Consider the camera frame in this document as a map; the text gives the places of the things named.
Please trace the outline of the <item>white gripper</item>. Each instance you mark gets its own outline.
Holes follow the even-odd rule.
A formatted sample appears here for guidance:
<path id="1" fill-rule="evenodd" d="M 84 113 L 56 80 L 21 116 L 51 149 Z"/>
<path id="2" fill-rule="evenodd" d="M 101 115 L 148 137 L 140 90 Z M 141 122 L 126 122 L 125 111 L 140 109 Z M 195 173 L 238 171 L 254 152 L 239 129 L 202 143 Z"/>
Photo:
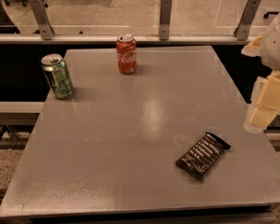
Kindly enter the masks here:
<path id="1" fill-rule="evenodd" d="M 280 71 L 276 71 L 280 70 L 280 11 L 265 33 L 245 45 L 241 53 L 260 56 L 262 63 L 273 70 L 267 77 L 257 77 L 245 115 L 244 129 L 248 133 L 260 133 L 280 112 Z"/>

